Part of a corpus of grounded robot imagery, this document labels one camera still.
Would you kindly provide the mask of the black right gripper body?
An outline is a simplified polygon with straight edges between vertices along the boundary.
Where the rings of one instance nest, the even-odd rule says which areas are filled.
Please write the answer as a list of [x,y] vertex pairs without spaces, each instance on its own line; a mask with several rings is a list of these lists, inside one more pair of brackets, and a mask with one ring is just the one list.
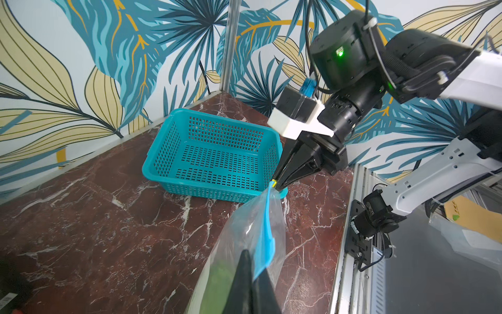
[[328,99],[318,121],[334,131],[334,135],[302,132],[299,140],[304,145],[319,145],[322,149],[321,170],[333,175],[348,165],[346,138],[377,105],[385,94],[381,78],[362,78],[355,85],[340,90]]

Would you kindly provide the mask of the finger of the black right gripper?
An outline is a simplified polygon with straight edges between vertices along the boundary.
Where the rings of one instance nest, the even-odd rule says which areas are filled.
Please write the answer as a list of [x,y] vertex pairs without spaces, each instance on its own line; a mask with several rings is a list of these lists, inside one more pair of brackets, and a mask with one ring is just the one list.
[[319,145],[285,145],[274,173],[275,189],[282,191],[292,183],[321,170]]
[[306,154],[303,142],[287,139],[273,175],[276,184],[292,184],[304,177]]

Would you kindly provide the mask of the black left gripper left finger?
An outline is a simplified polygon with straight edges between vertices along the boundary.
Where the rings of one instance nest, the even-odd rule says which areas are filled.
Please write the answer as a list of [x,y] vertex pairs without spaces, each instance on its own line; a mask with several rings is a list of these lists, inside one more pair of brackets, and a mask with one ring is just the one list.
[[252,259],[243,250],[231,285],[223,314],[252,313]]

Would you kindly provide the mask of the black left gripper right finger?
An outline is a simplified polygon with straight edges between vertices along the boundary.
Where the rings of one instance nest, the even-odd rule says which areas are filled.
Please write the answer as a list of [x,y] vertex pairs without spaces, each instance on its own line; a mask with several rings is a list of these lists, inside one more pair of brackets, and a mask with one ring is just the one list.
[[267,270],[260,273],[252,284],[253,314],[281,314],[275,290]]

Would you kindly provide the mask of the chinese cabbage back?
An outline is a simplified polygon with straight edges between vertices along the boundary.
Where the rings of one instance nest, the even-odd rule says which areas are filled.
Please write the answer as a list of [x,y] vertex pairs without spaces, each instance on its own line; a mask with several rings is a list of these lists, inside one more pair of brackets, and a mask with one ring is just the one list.
[[198,313],[223,313],[229,296],[239,259],[210,256],[209,273],[203,284]]

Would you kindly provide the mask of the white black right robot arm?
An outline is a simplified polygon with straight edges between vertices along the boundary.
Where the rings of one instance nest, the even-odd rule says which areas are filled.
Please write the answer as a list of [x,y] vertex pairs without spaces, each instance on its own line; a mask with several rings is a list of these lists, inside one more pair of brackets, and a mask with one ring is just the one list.
[[389,96],[400,106],[388,141],[419,163],[362,202],[351,227],[362,239],[397,229],[420,204],[447,201],[501,172],[501,51],[422,30],[383,43],[377,19],[353,10],[307,46],[314,78],[285,88],[268,124],[286,139],[277,190],[348,163],[345,141]]

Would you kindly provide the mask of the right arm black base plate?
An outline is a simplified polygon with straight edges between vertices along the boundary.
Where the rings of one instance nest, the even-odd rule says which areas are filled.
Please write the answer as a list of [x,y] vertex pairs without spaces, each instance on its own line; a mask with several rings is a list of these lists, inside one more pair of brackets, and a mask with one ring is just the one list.
[[[383,259],[390,259],[393,255],[393,247],[388,233],[395,230],[397,224],[389,217],[384,217],[373,225],[371,215],[365,205],[353,200],[350,206],[348,239],[345,244],[345,252],[352,256],[359,272],[371,268]],[[381,242],[380,256],[373,261],[373,240]]]

